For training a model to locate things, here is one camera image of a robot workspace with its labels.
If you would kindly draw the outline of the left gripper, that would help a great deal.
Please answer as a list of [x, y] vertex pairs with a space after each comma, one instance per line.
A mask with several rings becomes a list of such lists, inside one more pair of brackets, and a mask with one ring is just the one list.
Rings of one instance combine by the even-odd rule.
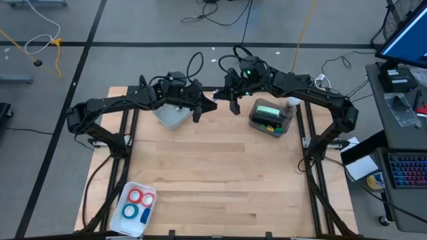
[[151, 106], [158, 110], [166, 104], [189, 109], [194, 123], [199, 122], [203, 113], [218, 107], [215, 101], [204, 96], [198, 80], [190, 82], [179, 71], [151, 78]]

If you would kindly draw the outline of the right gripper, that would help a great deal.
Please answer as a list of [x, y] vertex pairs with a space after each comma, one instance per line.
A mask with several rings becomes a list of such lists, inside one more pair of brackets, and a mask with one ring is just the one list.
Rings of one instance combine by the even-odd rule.
[[216, 100], [224, 100], [230, 102], [230, 111], [234, 115], [240, 114], [240, 105], [238, 99], [243, 96], [250, 95], [257, 91], [261, 91], [270, 80], [270, 66], [259, 57], [248, 56], [238, 57], [231, 56], [239, 61], [240, 73], [233, 68], [227, 70], [225, 76], [225, 86], [219, 89], [220, 91], [213, 95]]

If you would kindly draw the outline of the mint green stapler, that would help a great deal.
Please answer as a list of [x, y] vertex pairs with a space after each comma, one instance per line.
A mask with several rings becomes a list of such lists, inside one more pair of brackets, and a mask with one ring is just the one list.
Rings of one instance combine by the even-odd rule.
[[279, 117], [280, 116], [280, 110], [279, 109], [267, 107], [264, 105], [258, 105], [256, 108], [256, 113], [264, 114], [264, 115], [271, 115], [272, 117]]

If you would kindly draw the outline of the black stapler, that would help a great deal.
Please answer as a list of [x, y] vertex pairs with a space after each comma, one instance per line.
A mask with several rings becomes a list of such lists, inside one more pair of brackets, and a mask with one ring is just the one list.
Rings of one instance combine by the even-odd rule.
[[263, 113], [254, 113], [250, 119], [260, 125], [265, 127], [270, 126], [275, 128], [282, 128], [284, 118], [282, 116], [274, 117], [272, 115], [263, 114]]

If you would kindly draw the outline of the red tape roll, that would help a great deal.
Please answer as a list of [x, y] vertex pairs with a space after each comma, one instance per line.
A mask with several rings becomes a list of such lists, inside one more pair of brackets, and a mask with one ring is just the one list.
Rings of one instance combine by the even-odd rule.
[[145, 208], [151, 208], [151, 206], [154, 204], [155, 201], [155, 194], [154, 193], [144, 193], [141, 197], [141, 205]]
[[143, 197], [143, 191], [140, 189], [131, 189], [127, 195], [127, 200], [130, 203], [138, 204]]

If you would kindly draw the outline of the light blue tape roll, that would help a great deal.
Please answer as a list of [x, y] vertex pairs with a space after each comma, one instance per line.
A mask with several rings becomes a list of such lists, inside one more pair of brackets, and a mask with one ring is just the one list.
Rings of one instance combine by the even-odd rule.
[[139, 213], [139, 208], [135, 203], [128, 203], [123, 206], [121, 213], [125, 219], [134, 219]]

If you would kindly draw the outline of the white tall bin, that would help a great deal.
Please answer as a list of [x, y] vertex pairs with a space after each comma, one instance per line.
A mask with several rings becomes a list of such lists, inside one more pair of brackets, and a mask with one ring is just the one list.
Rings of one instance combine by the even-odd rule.
[[177, 129], [188, 117], [192, 116], [193, 111], [185, 107], [165, 104], [152, 113], [157, 117], [160, 123], [170, 131]]

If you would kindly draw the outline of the white bulb lamp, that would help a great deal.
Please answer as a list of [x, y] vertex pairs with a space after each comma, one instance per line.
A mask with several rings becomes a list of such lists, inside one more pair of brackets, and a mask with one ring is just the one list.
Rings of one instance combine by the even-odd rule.
[[285, 110], [289, 113], [296, 113], [296, 107], [301, 103], [301, 100], [296, 97], [290, 97], [285, 105]]

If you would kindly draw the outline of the grey translucent bin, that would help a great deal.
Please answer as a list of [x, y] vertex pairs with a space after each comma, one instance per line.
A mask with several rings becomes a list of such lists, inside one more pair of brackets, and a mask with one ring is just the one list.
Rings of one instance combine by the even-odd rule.
[[285, 110], [285, 105], [286, 104], [285, 105], [278, 105], [278, 104], [272, 103], [272, 102], [267, 101], [267, 100], [262, 99], [262, 98], [257, 99], [255, 101], [255, 103], [254, 103], [254, 106], [252, 107], [252, 110], [251, 110], [250, 115], [249, 115], [249, 126], [250, 127], [254, 128], [254, 129], [257, 129], [258, 131], [261, 131], [261, 132], [266, 133], [268, 135], [271, 135], [272, 137], [275, 137], [275, 138], [279, 138], [279, 137], [282, 136], [281, 135], [281, 136], [277, 137], [277, 136], [274, 136], [273, 132], [271, 132], [271, 131], [268, 131], [268, 130], [264, 131], [263, 129], [261, 129], [260, 124], [257, 124], [257, 123], [253, 122], [250, 119], [250, 117], [254, 113], [256, 113], [256, 108], [257, 108], [258, 105], [264, 105], [264, 106], [267, 106], [267, 107], [272, 107], [272, 108], [275, 108], [275, 109], [279, 109], [280, 110], [280, 116], [282, 116], [284, 118], [284, 122], [283, 122], [283, 125], [282, 125], [282, 128], [284, 129], [283, 133], [286, 134], [288, 132], [288, 129], [290, 128], [292, 119], [294, 118], [294, 116], [296, 115], [296, 113], [293, 114], [293, 113], [287, 112]]

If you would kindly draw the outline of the white paper sheet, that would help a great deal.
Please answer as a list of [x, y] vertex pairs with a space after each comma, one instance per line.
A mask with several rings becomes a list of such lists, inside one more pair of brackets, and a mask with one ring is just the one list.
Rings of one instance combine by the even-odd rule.
[[340, 150], [341, 153], [347, 151], [348, 149], [351, 149], [359, 144], [359, 140], [356, 137], [350, 138], [349, 140], [345, 140], [342, 143], [342, 149]]

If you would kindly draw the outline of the white shallow tray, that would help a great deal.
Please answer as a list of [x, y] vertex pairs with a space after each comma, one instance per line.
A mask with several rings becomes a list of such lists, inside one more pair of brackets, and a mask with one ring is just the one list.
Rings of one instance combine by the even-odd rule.
[[[150, 212], [150, 216], [147, 224], [140, 223], [141, 215], [143, 213], [143, 210], [145, 209], [145, 207], [143, 207], [141, 203], [136, 204], [139, 208], [139, 213], [136, 218], [125, 219], [122, 216], [121, 212], [122, 212], [123, 206], [130, 203], [127, 200], [127, 195], [131, 189], [140, 189], [141, 191], [143, 191], [143, 193], [150, 192], [155, 194], [155, 201], [150, 208], [151, 212]], [[144, 234], [145, 230], [148, 228], [149, 222], [151, 220], [151, 216], [153, 215], [153, 212], [154, 212], [156, 201], [157, 201], [157, 193], [153, 187], [142, 185], [135, 182], [127, 182], [124, 185], [123, 191], [119, 197], [117, 206], [111, 218], [111, 221], [109, 224], [110, 229], [117, 233], [128, 235], [130, 237], [141, 237]]]

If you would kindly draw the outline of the white paper pad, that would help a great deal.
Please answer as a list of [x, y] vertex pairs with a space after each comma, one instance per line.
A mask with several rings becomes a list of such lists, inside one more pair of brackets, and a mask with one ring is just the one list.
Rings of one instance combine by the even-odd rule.
[[357, 181], [377, 170], [379, 170], [376, 162], [367, 155], [353, 163], [346, 165], [347, 175], [350, 181]]

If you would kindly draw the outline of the black mini computer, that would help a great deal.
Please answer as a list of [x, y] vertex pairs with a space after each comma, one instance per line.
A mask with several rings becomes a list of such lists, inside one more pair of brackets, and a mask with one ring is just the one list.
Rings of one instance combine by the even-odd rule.
[[379, 80], [385, 93], [407, 93], [418, 86], [408, 68], [381, 70]]

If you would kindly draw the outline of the clear plastic bag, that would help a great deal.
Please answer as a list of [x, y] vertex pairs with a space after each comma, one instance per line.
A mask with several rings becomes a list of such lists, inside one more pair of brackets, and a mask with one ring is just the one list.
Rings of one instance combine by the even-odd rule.
[[405, 94], [385, 93], [384, 100], [401, 127], [407, 127], [411, 125], [416, 127], [422, 126], [418, 116], [409, 105]]

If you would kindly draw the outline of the black fan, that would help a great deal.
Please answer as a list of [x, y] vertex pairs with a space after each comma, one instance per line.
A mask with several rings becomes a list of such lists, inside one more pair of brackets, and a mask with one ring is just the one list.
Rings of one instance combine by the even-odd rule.
[[416, 8], [424, 0], [386, 0], [386, 14], [378, 32], [371, 38], [370, 45], [376, 51], [380, 50], [382, 43], [375, 43], [375, 39], [381, 35], [385, 41], [391, 38], [396, 30], [403, 26], [415, 12]]

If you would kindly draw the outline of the computer monitor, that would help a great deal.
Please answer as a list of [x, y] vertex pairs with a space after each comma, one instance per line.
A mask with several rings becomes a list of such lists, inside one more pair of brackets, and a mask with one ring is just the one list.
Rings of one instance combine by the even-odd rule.
[[420, 2], [375, 56], [427, 69], [427, 0]]

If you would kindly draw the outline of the grey desk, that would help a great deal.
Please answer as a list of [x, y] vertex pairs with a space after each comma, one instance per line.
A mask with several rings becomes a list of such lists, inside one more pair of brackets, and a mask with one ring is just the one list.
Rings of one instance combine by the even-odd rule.
[[386, 182], [385, 196], [392, 205], [413, 213], [427, 220], [427, 187], [397, 189], [393, 186], [390, 165], [387, 162], [389, 152], [419, 153], [427, 155], [427, 126], [426, 120], [421, 118], [422, 126], [401, 127], [394, 118], [391, 110], [384, 99], [384, 90], [378, 79], [380, 74], [379, 66], [376, 64], [367, 65], [366, 73], [374, 100], [376, 102], [383, 130], [379, 132], [379, 149], [374, 154], [383, 171]]

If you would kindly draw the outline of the grey cart base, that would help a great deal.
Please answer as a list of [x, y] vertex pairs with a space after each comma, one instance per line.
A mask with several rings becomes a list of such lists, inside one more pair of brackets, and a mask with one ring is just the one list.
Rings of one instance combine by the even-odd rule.
[[38, 7], [38, 6], [44, 6], [44, 7], [53, 7], [53, 6], [62, 6], [66, 7], [68, 6], [66, 0], [0, 0], [0, 2], [3, 2], [7, 4], [8, 6], [18, 9], [23, 7]]
[[0, 74], [0, 83], [26, 83], [32, 84], [33, 77], [31, 75], [8, 75]]

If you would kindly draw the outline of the backlit keyboard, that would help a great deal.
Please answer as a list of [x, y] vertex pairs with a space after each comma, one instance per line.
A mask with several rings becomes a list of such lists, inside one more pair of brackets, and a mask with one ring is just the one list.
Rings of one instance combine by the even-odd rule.
[[386, 163], [391, 182], [396, 189], [427, 188], [427, 154], [388, 153]]

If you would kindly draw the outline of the black table frame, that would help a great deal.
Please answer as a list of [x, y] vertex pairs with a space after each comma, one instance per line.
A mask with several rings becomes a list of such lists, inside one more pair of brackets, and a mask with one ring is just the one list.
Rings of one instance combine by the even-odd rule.
[[225, 101], [199, 123], [171, 131], [153, 113], [110, 113], [101, 124], [134, 136], [127, 180], [153, 187], [157, 201], [145, 238], [226, 240], [315, 237], [339, 229], [308, 188], [302, 138], [324, 131], [327, 109], [300, 107], [280, 138], [248, 124], [255, 97], [234, 115]]

